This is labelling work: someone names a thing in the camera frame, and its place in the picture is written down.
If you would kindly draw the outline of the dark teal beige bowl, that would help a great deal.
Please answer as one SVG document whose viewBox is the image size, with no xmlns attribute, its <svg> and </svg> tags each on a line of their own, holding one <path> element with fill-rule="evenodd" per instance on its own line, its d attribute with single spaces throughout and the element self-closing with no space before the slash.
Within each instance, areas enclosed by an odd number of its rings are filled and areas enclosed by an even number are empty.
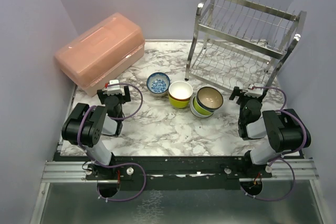
<svg viewBox="0 0 336 224">
<path fill-rule="evenodd" d="M 200 88 L 197 92 L 196 100 L 199 106 L 210 112 L 218 110 L 224 103 L 222 94 L 212 87 Z"/>
</svg>

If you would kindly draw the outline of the lime green white bowl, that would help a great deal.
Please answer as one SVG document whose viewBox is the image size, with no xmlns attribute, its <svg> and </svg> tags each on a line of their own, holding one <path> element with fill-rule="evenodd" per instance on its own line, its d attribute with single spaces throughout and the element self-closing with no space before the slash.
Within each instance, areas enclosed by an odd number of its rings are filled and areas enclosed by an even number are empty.
<svg viewBox="0 0 336 224">
<path fill-rule="evenodd" d="M 213 112 L 204 109 L 198 104 L 196 96 L 193 97 L 193 106 L 195 111 L 203 116 L 211 116 L 213 114 Z"/>
</svg>

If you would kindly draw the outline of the stainless steel dish rack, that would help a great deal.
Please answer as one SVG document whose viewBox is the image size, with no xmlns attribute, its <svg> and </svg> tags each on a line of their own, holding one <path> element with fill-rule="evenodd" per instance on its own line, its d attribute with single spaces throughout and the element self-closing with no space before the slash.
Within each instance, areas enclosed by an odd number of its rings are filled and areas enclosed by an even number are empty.
<svg viewBox="0 0 336 224">
<path fill-rule="evenodd" d="M 307 12 L 251 0 L 200 0 L 185 79 L 221 90 L 271 86 L 298 44 Z"/>
</svg>

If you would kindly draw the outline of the white orange bowl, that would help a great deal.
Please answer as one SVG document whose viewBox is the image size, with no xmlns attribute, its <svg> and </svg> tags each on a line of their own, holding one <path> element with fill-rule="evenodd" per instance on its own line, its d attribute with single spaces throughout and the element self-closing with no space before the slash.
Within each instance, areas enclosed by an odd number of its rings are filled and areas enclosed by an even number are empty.
<svg viewBox="0 0 336 224">
<path fill-rule="evenodd" d="M 193 94 L 193 88 L 185 81 L 175 81 L 169 87 L 169 94 L 176 100 L 188 100 Z"/>
</svg>

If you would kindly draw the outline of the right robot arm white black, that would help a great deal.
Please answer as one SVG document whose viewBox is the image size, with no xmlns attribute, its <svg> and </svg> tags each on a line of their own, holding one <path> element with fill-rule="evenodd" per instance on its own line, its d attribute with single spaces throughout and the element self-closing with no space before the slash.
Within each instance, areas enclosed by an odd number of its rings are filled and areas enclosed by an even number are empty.
<svg viewBox="0 0 336 224">
<path fill-rule="evenodd" d="M 262 111 L 263 98 L 267 91 L 276 90 L 283 94 L 283 105 L 279 110 Z M 229 99 L 238 98 L 238 134 L 243 140 L 267 141 L 244 154 L 241 171 L 246 177 L 254 177 L 260 165 L 270 165 L 275 160 L 309 147 L 311 135 L 295 110 L 285 109 L 287 96 L 277 87 L 251 84 L 247 90 L 234 87 Z"/>
</svg>

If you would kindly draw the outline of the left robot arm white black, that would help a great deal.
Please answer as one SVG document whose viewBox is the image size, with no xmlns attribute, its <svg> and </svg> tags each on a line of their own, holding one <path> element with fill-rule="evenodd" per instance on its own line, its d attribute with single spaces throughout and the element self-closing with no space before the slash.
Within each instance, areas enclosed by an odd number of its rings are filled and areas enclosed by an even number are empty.
<svg viewBox="0 0 336 224">
<path fill-rule="evenodd" d="M 104 179 L 115 175 L 115 158 L 101 140 L 102 135 L 118 137 L 123 127 L 124 113 L 122 105 L 130 102 L 129 87 L 124 91 L 109 94 L 98 90 L 102 105 L 90 106 L 77 103 L 66 119 L 61 136 L 72 145 L 79 146 L 86 155 L 98 164 L 98 173 Z"/>
</svg>

